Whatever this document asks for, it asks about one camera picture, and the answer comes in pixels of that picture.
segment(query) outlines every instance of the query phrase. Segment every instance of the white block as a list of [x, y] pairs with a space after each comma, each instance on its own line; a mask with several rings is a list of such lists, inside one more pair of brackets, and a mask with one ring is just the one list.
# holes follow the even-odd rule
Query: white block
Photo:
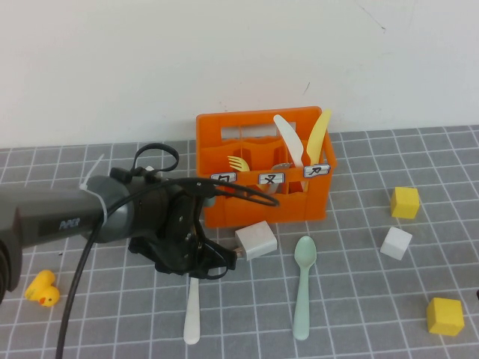
[[404, 232], [396, 227], [389, 229], [384, 243], [382, 243], [381, 253], [384, 253], [396, 260], [402, 260], [407, 246], [411, 242], [412, 234]]
[[266, 221], [237, 230], [235, 234], [246, 260], [252, 260], [278, 249], [278, 240]]

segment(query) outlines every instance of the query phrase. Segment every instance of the yellow knife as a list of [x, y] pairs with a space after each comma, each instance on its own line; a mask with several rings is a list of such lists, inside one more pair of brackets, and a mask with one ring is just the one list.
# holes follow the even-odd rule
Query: yellow knife
[[308, 139], [308, 146], [306, 147], [306, 153], [311, 160], [310, 166], [317, 165], [320, 161], [321, 148], [323, 147], [323, 140], [330, 118], [331, 110], [324, 110], [311, 130]]

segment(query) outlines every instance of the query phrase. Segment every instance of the white knife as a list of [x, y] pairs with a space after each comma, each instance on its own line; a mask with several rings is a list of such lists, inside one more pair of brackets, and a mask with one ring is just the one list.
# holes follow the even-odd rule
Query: white knife
[[[275, 115], [274, 120], [288, 151], [290, 151], [294, 166], [297, 168], [303, 168], [304, 166], [302, 164], [301, 157], [302, 153], [305, 151], [305, 148], [302, 146], [302, 142], [299, 139], [298, 134], [294, 131], [293, 127], [291, 127], [291, 125], [279, 114]], [[301, 187], [304, 191], [306, 189], [306, 182], [301, 182]]]

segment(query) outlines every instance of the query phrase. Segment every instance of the spoon bowl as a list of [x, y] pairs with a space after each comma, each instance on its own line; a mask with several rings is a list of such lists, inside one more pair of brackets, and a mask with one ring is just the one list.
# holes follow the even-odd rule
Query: spoon bowl
[[304, 236], [296, 244], [294, 260], [300, 268], [309, 269], [316, 262], [316, 245], [311, 237]]

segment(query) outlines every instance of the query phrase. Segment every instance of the rubber duck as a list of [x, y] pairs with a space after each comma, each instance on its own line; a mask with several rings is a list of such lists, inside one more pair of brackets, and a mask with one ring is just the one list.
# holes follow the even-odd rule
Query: rubber duck
[[52, 271], [41, 271], [25, 291], [25, 298], [29, 301], [38, 301], [44, 307], [55, 305], [60, 299], [60, 292], [52, 285], [53, 282], [55, 275]]

